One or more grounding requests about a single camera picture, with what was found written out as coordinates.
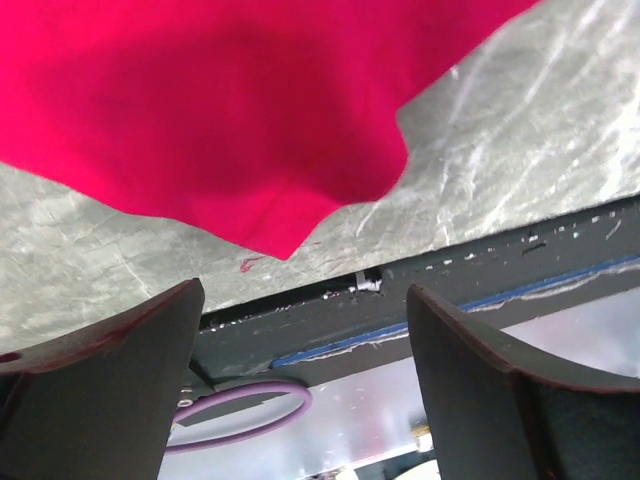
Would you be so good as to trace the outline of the crimson red garment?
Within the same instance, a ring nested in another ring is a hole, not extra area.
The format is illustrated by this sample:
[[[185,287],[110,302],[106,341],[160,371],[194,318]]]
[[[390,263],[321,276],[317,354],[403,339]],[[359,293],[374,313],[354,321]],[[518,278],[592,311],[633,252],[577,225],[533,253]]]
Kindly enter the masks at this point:
[[[397,113],[527,1],[5,1],[1,158],[278,259],[384,197]]]

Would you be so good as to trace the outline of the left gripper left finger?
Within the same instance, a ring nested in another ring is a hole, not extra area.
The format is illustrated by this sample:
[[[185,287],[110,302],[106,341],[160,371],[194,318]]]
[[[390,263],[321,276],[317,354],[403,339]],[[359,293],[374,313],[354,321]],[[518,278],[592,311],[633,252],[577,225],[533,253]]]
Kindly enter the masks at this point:
[[[2,354],[2,478],[157,478],[204,300],[190,279]]]

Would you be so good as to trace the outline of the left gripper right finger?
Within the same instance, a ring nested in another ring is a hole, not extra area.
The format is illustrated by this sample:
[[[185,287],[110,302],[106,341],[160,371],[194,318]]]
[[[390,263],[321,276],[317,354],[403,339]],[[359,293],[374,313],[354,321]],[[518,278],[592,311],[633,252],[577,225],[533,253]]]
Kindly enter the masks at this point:
[[[547,353],[425,288],[409,288],[406,312],[442,478],[638,478],[638,379]]]

